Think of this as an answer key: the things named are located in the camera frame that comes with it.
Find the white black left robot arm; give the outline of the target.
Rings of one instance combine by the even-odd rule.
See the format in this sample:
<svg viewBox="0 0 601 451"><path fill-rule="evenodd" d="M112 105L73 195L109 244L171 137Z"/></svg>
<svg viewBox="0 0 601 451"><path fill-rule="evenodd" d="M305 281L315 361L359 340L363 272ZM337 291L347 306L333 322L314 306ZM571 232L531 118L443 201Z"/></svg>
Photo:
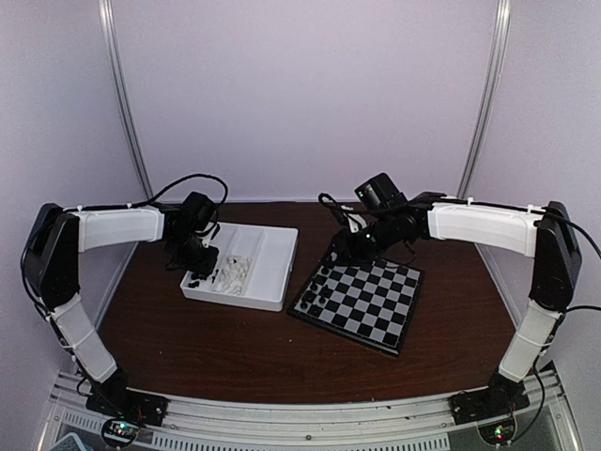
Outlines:
<svg viewBox="0 0 601 451"><path fill-rule="evenodd" d="M24 288L113 416L129 415L135 398L127 390L124 370L89 317L83 300L85 261L105 248L161 242L168 268L206 277L219 255L206 242L219 210L219 203L198 192L180 203L148 200L73 208L46 203L40 208L21 256Z"/></svg>

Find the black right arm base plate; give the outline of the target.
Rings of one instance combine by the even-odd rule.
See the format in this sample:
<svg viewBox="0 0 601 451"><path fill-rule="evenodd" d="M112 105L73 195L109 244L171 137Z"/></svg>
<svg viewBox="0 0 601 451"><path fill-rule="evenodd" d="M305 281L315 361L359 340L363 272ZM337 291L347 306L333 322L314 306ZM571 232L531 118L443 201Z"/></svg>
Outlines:
<svg viewBox="0 0 601 451"><path fill-rule="evenodd" d="M449 397L449 405L457 426L509 415L531 405L525 393L511 398L494 397L491 389L460 392Z"/></svg>

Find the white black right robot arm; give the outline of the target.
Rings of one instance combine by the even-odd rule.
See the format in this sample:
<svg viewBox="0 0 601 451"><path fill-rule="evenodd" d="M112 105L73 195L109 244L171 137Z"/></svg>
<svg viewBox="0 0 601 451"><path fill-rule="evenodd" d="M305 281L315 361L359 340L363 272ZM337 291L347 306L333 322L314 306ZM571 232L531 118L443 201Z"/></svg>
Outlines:
<svg viewBox="0 0 601 451"><path fill-rule="evenodd" d="M520 384L575 294L582 254L565 205L502 206L436 192L408 199L385 173L370 178L355 194L362 210L325 193L318 197L342 227L332 239L339 262L371 262L399 242L429 239L466 241L532 258L526 312L481 397L487 413L503 413L516 401Z"/></svg>

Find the black silver chessboard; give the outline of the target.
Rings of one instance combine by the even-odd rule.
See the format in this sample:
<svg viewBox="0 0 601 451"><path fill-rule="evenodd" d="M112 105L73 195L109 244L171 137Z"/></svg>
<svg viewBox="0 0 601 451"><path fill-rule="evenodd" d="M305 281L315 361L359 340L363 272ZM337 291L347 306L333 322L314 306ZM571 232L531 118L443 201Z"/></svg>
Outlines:
<svg viewBox="0 0 601 451"><path fill-rule="evenodd" d="M319 273L322 266L330 269ZM287 314L342 336L368 348L397 357L403 347L409 324L424 281L424 272L388 258L355 266L330 266L326 255L304 283ZM319 289L310 289L312 282ZM328 296L321 294L329 287ZM314 292L311 306L322 308L318 318L301 310L305 292ZM318 303L319 296L327 298Z"/></svg>

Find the white compartment tray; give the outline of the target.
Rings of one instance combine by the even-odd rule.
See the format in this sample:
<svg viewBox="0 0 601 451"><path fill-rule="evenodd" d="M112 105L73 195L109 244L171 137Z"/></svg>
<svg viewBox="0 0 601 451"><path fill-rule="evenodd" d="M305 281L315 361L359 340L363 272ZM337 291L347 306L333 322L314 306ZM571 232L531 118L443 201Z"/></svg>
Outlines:
<svg viewBox="0 0 601 451"><path fill-rule="evenodd" d="M187 272L180 282L185 298L271 312L283 310L297 250L294 227L222 223L210 244L219 250L205 280Z"/></svg>

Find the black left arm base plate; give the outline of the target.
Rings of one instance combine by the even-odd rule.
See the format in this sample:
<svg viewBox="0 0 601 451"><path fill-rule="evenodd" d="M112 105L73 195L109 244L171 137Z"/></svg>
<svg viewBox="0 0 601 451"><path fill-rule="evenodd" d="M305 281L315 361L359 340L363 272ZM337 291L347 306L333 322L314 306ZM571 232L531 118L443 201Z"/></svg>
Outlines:
<svg viewBox="0 0 601 451"><path fill-rule="evenodd" d="M130 423L160 427L166 415L168 399L158 395L128 391L126 407L116 409L100 395L94 394L86 401L85 407L92 412L126 419Z"/></svg>

